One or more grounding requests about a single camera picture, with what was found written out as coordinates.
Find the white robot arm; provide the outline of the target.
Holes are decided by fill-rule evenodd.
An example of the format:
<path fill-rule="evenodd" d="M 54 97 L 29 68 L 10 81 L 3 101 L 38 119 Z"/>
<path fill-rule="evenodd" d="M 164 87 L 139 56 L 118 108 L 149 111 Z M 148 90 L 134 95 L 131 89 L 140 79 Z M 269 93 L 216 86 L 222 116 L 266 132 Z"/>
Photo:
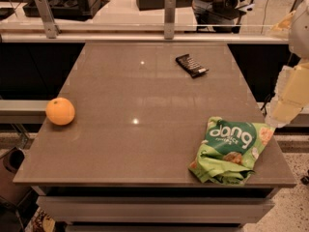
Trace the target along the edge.
<path fill-rule="evenodd" d="M 303 0 L 271 28 L 274 33 L 285 29 L 289 50 L 300 60 L 294 67 L 284 66 L 278 75 L 265 118 L 273 128 L 290 124 L 309 103 L 309 0 Z"/>

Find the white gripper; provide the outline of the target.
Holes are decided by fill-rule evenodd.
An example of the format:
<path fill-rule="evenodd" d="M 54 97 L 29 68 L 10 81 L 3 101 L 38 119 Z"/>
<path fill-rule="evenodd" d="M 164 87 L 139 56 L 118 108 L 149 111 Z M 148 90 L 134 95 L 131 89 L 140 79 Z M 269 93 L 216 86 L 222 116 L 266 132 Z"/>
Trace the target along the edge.
<path fill-rule="evenodd" d="M 284 66 L 278 75 L 275 95 L 265 118 L 272 128 L 283 128 L 309 103 L 309 63 Z"/>

